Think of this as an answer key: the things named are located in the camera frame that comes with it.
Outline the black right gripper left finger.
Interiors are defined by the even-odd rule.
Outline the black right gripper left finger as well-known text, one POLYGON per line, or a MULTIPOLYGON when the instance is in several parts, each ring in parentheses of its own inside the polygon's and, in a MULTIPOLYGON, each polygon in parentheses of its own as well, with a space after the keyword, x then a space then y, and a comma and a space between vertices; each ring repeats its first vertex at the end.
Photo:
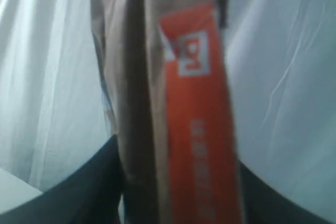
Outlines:
POLYGON ((123 192, 117 136, 63 182, 1 214, 1 223, 120 223, 123 192))

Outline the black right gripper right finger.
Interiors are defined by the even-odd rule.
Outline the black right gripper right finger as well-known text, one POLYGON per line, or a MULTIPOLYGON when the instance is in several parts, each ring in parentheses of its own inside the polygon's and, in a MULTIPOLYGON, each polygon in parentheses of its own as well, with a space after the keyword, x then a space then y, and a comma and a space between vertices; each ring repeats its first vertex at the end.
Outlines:
POLYGON ((328 224, 285 198, 238 161, 244 223, 328 224))

